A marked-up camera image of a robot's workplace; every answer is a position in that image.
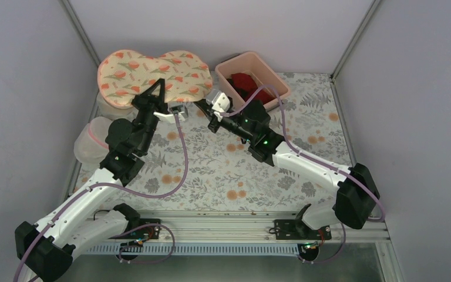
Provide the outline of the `floral peach mesh laundry bag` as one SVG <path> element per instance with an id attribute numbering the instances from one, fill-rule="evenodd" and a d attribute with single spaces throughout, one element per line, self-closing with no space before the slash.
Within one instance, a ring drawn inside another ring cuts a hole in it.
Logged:
<path id="1" fill-rule="evenodd" d="M 106 57 L 97 70 L 102 98 L 117 109 L 132 107 L 133 98 L 165 80 L 165 102 L 195 102 L 213 88 L 210 68 L 189 51 L 170 51 L 157 57 L 119 50 Z"/>

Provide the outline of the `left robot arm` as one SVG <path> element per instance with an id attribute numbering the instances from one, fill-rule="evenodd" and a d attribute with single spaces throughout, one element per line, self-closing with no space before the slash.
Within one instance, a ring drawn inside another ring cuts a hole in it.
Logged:
<path id="1" fill-rule="evenodd" d="M 165 86 L 163 78 L 156 80 L 133 98 L 138 113 L 132 121 L 117 119 L 110 124 L 105 139 L 109 152 L 81 188 L 36 223 L 25 221 L 15 229 L 20 263 L 14 281 L 22 281 L 24 267 L 42 281 L 56 281 L 89 248 L 119 234 L 131 238 L 139 232 L 138 219 L 120 210 L 89 224 L 85 220 L 114 192 L 125 190 L 144 166 L 141 158 L 147 155 L 159 122 L 156 113 L 168 112 Z"/>

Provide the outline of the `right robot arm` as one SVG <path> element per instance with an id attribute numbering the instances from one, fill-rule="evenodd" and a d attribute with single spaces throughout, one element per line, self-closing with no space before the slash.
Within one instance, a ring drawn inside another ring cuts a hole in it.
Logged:
<path id="1" fill-rule="evenodd" d="M 380 194 L 365 165 L 332 163 L 288 143 L 270 129 L 271 117 L 259 101 L 251 102 L 237 115 L 231 109 L 215 112 L 204 99 L 195 105 L 209 120 L 208 128 L 213 133 L 220 128 L 229 131 L 248 144 L 248 151 L 258 162 L 294 172 L 335 196 L 333 201 L 308 204 L 301 210 L 301 218 L 294 224 L 301 239 L 309 239 L 317 229 L 330 224 L 342 223 L 359 230 L 370 221 Z"/>

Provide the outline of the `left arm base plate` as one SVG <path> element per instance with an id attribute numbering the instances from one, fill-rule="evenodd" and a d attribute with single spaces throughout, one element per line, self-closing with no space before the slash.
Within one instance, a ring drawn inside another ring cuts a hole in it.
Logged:
<path id="1" fill-rule="evenodd" d="M 161 230 L 159 224 L 161 224 L 160 219 L 139 219 L 138 223 L 129 223 L 124 233 L 110 239 L 156 240 Z"/>

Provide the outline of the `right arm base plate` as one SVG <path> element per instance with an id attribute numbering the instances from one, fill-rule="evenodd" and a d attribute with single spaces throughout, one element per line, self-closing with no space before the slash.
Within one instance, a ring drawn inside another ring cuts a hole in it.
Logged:
<path id="1" fill-rule="evenodd" d="M 277 240 L 330 240 L 331 228 L 324 226 L 321 229 L 310 229 L 300 220 L 277 219 L 269 228 Z"/>

